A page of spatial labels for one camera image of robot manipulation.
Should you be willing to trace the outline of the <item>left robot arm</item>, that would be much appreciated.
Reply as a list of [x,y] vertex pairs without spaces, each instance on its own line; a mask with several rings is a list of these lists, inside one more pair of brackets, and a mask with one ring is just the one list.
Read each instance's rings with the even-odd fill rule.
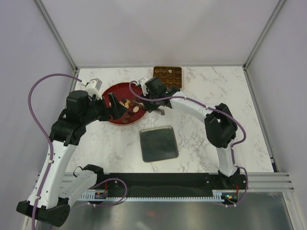
[[67,165],[86,133],[86,126],[96,120],[119,119],[127,112],[113,93],[109,93],[108,98],[110,102],[105,103],[103,98],[98,100],[82,90],[72,91],[67,97],[66,108],[47,135],[49,149],[35,188],[16,208],[17,212],[31,217],[33,229],[36,221],[62,226],[83,193],[88,189],[100,189],[113,180],[105,179],[103,168],[88,164],[66,187],[60,187]]

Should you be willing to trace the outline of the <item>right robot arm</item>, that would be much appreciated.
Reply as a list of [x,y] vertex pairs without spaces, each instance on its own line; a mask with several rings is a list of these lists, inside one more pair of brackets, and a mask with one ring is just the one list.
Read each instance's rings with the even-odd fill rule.
[[216,147],[219,173],[222,174],[219,177],[221,187],[230,189],[236,185],[235,174],[243,167],[235,162],[234,146],[243,143],[247,134],[226,104],[209,106],[188,97],[177,87],[167,87],[157,77],[133,80],[129,83],[129,90],[149,112],[165,106],[183,111],[204,123],[207,140]]

